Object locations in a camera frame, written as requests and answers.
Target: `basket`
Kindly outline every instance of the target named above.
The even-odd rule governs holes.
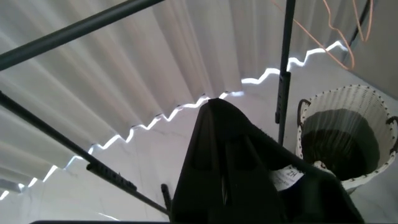
[[[301,100],[295,153],[331,172],[352,192],[386,170],[398,148],[393,122],[375,90],[350,85]]]

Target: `garment rack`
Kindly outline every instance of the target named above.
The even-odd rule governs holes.
[[[127,16],[130,16],[143,9],[151,7],[164,0],[128,0],[102,12],[99,12],[86,19],[80,20],[72,25],[63,29],[55,31],[49,35],[45,35],[37,40],[33,40],[25,45],[12,49],[0,55],[0,71],[15,66],[19,63],[25,62],[40,54],[46,53],[49,50],[55,49],[63,44],[71,42],[79,37],[96,31],[104,26],[119,21]],[[279,144],[283,144],[286,122],[287,102],[289,97],[290,86],[290,72],[287,71],[287,64],[289,59],[290,39],[292,35],[292,24],[294,16],[295,0],[287,0],[285,10],[284,22],[284,36],[282,42],[282,58],[280,61],[280,78],[277,108],[275,113],[275,122],[279,124]],[[125,191],[140,201],[148,204],[149,206],[157,209],[158,211],[168,215],[171,206],[171,198],[167,185],[161,185],[161,191],[164,196],[165,206],[163,207],[158,203],[152,201],[146,196],[137,191],[137,187],[130,181],[123,178],[121,175],[110,169],[107,165],[103,164],[97,158],[89,154],[80,146],[69,140],[56,129],[42,121],[36,115],[25,109],[23,106],[16,103],[13,99],[9,98],[0,91],[0,105],[10,112],[14,113],[21,119],[27,121],[37,129],[41,130],[52,139],[56,140],[75,154],[81,156],[89,162],[87,170],[94,175],[101,177],[103,180],[113,184],[117,188]]]

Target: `marble floor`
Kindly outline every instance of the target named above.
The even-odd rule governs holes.
[[[319,92],[349,84],[365,84],[340,68],[326,54],[312,55],[305,67],[291,69],[284,146],[296,144],[297,104]],[[274,122],[278,76],[269,75],[259,85],[244,85],[243,96],[227,96],[254,124],[277,139]],[[392,114],[398,102],[380,93]],[[180,111],[170,122],[160,120],[151,130],[138,130],[126,144],[118,140],[94,155],[137,185],[138,190],[163,203],[160,185],[169,185],[173,196],[198,108]],[[26,224],[36,220],[135,220],[164,221],[167,217],[134,197],[86,171],[85,161],[74,161],[66,170],[57,169],[45,182],[37,182],[20,195],[0,202],[0,223]],[[367,223],[398,222],[398,164],[358,188],[351,198]]]

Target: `clothing tag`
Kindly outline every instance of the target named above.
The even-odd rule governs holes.
[[[277,191],[288,189],[293,186],[304,174],[289,165],[283,169],[271,171],[270,178]]]

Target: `black handle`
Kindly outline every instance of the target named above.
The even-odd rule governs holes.
[[[300,100],[300,102],[298,103],[298,108],[297,108],[297,126],[301,125],[300,118],[301,118],[301,107],[302,107],[303,103],[311,105],[311,102],[309,102],[306,99]]]
[[[386,124],[391,124],[393,122],[396,122],[398,125],[398,116],[392,116],[389,119],[387,119]],[[394,146],[392,147],[392,149],[390,150],[390,153],[392,153],[393,151],[397,152],[398,150],[398,138],[397,137],[392,137],[393,139],[396,139],[396,143],[394,144]]]

